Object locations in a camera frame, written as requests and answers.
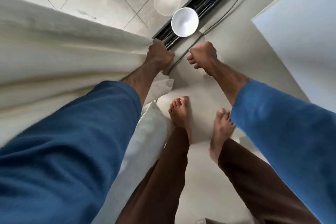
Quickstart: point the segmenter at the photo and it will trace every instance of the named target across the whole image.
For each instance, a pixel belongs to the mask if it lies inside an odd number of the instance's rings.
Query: cable
[[[170,74],[170,72],[181,62],[181,60],[187,55],[187,53],[189,52],[190,48],[192,48],[203,36],[205,36],[206,34],[208,34],[210,31],[212,31],[215,27],[217,27],[222,20],[225,18],[225,16],[233,9],[233,7],[237,4],[239,0],[236,0],[234,2],[234,4],[230,7],[230,9],[218,20],[216,21],[210,28],[208,28],[206,31],[204,31],[204,33],[202,33],[196,40],[195,42],[192,43],[192,45],[182,54],[182,56],[170,67],[170,69],[168,70],[167,75]]]

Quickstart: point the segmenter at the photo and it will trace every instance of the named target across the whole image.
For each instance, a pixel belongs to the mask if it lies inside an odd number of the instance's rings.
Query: wrist
[[[154,71],[156,73],[159,73],[160,71],[165,69],[165,67],[162,64],[160,64],[160,62],[155,61],[145,62],[143,66],[145,66],[147,70]]]
[[[208,75],[215,77],[216,72],[218,71],[218,68],[221,64],[222,62],[220,62],[218,59],[210,60],[208,66],[204,68],[204,70]]]

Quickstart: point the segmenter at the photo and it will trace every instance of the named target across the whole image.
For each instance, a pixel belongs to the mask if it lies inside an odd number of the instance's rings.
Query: leg
[[[174,224],[179,198],[184,187],[188,137],[188,99],[173,100],[169,110],[176,128],[157,163],[148,171],[116,224]]]
[[[320,224],[272,167],[229,137],[229,112],[216,114],[210,156],[261,224]]]

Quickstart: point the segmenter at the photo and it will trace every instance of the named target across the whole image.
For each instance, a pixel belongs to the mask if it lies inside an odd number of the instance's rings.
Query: bare foot
[[[189,103],[189,98],[187,96],[176,98],[171,102],[168,112],[170,114],[171,121],[176,127],[181,127],[187,130],[189,143],[191,144],[192,139],[189,120]]]
[[[215,123],[213,125],[213,136],[210,142],[210,158],[218,164],[218,158],[221,154],[223,144],[230,138],[236,126],[230,119],[230,111],[221,108],[216,113]]]

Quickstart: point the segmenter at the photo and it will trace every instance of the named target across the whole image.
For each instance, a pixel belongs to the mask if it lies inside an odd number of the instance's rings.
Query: fist
[[[208,75],[211,75],[211,68],[218,61],[217,51],[210,42],[205,42],[190,49],[190,56],[187,57],[189,64],[195,69],[203,68]]]
[[[167,51],[165,45],[159,39],[154,39],[153,44],[149,46],[145,63],[150,63],[162,70],[172,63],[174,52]]]

